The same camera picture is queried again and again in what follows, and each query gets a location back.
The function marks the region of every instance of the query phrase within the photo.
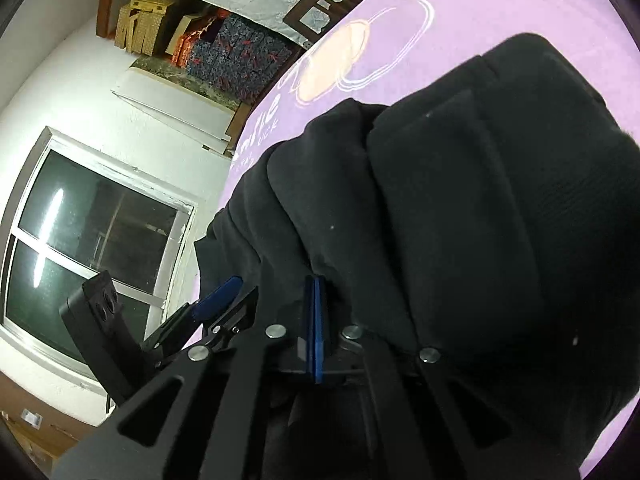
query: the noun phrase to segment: black metal bracket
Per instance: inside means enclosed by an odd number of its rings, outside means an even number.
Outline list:
[[[254,290],[235,303],[201,341],[163,363],[59,460],[54,480],[259,479],[270,389],[279,383],[357,388],[372,478],[579,478],[438,351],[399,354],[353,326],[329,338],[321,278],[308,280],[304,304],[288,315],[258,306],[258,297]]]

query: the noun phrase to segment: screw head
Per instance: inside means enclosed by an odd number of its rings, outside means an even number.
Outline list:
[[[280,339],[287,335],[287,329],[283,325],[269,325],[264,333],[271,339]]]
[[[423,363],[437,363],[440,360],[440,352],[435,348],[423,348],[420,350],[420,361]]]
[[[342,329],[342,335],[345,339],[355,340],[362,337],[362,329],[357,325],[349,325]]]
[[[187,355],[192,361],[202,361],[209,357],[209,349],[202,345],[193,346],[189,348]]]

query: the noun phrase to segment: window pane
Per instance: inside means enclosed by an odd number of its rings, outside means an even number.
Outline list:
[[[82,277],[41,258],[29,246],[16,240],[6,315],[43,343],[84,362],[58,311],[82,282]],[[120,296],[120,301],[124,306],[126,325],[136,341],[141,342],[145,335],[149,306],[125,296]]]
[[[153,294],[176,213],[49,152],[18,225],[76,262]]]

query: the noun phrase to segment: window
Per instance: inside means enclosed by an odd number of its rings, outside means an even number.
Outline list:
[[[108,270],[142,342],[160,325],[192,209],[131,168],[46,130],[2,218],[3,333],[91,377],[60,306]]]

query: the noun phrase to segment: black fabric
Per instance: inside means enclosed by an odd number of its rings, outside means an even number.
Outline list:
[[[640,404],[609,452],[589,473],[589,480],[636,480],[640,471]]]
[[[196,243],[258,313],[331,284],[401,351],[435,346],[576,463],[638,390],[640,152],[523,34],[391,107],[341,102],[268,149]]]

